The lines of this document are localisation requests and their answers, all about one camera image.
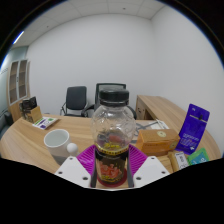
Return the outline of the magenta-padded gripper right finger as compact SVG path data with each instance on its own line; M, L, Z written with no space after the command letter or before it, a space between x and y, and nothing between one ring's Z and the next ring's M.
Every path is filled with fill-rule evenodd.
M129 146L127 180L130 188L140 188L169 174L156 156L147 156L133 145Z

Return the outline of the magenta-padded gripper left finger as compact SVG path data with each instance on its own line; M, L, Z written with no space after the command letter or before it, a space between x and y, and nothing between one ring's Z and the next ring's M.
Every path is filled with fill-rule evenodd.
M95 188L97 171L94 145L88 147L77 157L69 156L55 174L84 188Z

